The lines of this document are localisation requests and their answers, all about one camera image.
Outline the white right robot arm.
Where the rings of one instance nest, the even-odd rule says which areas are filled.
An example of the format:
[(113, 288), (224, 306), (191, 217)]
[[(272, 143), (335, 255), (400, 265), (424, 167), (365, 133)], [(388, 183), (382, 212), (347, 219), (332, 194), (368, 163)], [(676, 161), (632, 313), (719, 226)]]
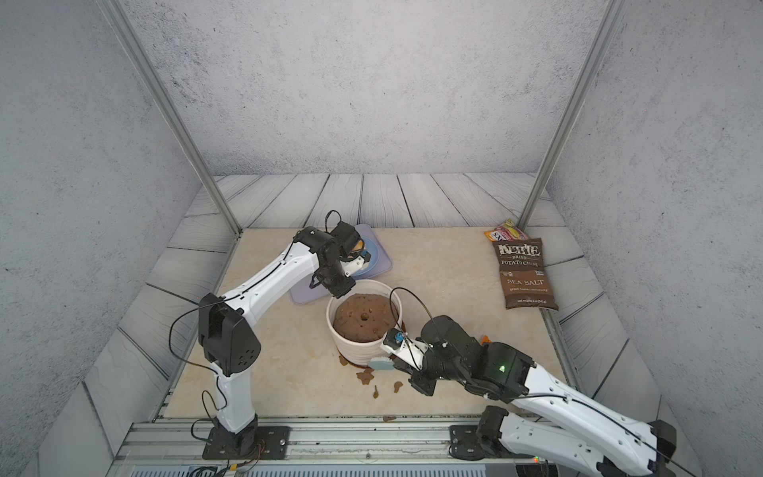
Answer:
[(385, 347), (411, 387), (430, 397), (440, 382), (483, 397), (471, 436), (451, 453), (463, 460), (540, 457), (587, 476), (671, 476), (678, 434), (586, 397), (518, 349), (480, 342), (453, 319), (430, 319), (416, 339), (391, 330)]

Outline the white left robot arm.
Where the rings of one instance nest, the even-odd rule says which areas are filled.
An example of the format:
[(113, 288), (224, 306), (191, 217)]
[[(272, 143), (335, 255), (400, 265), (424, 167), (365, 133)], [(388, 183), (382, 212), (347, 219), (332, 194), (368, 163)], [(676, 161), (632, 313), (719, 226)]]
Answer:
[(205, 366), (215, 375), (220, 427), (240, 434), (256, 420), (252, 367), (262, 351), (256, 330), (270, 308), (304, 279), (335, 298), (349, 294), (375, 254), (358, 229), (346, 222), (329, 231), (306, 227), (262, 270), (221, 295), (202, 298), (198, 342)]

